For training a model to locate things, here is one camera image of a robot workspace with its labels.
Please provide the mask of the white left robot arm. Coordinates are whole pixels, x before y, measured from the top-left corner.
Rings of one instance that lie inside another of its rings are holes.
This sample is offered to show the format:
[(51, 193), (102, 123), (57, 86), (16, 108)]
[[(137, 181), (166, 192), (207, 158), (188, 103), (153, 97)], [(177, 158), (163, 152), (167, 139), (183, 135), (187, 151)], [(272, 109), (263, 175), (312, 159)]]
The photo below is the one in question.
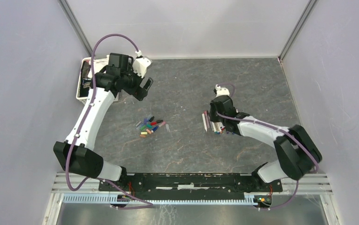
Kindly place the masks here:
[(147, 69), (152, 60), (138, 55), (111, 53), (101, 66), (90, 62), (91, 68), (99, 71), (91, 79), (91, 85), (84, 108), (69, 135), (63, 142), (56, 142), (53, 152), (62, 169), (89, 178), (110, 180), (117, 191), (124, 190), (128, 178), (122, 175), (124, 168), (106, 162), (94, 152), (96, 136), (103, 118), (115, 98), (121, 91), (142, 101), (153, 83), (149, 78), (142, 86)]

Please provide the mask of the clear pink pen cap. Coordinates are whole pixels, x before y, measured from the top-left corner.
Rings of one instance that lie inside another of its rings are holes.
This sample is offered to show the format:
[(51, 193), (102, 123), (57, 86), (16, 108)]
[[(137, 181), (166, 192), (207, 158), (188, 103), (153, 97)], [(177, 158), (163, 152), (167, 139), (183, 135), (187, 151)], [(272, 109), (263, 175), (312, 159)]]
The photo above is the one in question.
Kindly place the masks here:
[(162, 126), (164, 126), (166, 124), (166, 122), (165, 121), (163, 121), (162, 123), (160, 123), (158, 126), (159, 127), (162, 127)]

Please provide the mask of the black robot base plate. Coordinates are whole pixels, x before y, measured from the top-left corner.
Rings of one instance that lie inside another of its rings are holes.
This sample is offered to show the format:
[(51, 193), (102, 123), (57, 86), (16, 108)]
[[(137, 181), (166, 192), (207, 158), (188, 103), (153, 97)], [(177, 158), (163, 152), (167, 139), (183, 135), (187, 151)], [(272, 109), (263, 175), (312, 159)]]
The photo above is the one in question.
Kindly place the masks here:
[(142, 200), (241, 200), (244, 194), (282, 192), (250, 173), (128, 173), (115, 184)]

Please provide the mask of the white pen with brown cap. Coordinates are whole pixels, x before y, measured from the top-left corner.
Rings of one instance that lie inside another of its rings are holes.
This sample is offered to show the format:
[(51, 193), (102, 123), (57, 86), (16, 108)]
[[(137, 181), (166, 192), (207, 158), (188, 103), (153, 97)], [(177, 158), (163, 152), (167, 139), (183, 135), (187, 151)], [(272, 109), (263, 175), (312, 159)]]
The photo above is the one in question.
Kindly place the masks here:
[(208, 128), (207, 128), (206, 117), (204, 113), (202, 113), (202, 121), (203, 121), (204, 130), (205, 132), (207, 132)]

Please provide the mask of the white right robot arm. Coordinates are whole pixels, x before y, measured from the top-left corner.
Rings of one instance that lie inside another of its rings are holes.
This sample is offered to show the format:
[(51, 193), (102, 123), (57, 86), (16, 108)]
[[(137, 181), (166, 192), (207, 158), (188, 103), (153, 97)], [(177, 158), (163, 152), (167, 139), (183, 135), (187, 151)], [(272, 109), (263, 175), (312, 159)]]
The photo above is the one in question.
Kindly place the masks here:
[(300, 180), (305, 174), (319, 170), (322, 155), (301, 125), (281, 127), (239, 112), (228, 95), (210, 102), (210, 120), (239, 136), (256, 139), (276, 151), (277, 160), (259, 166), (251, 179), (252, 187), (264, 191), (270, 183), (282, 178)]

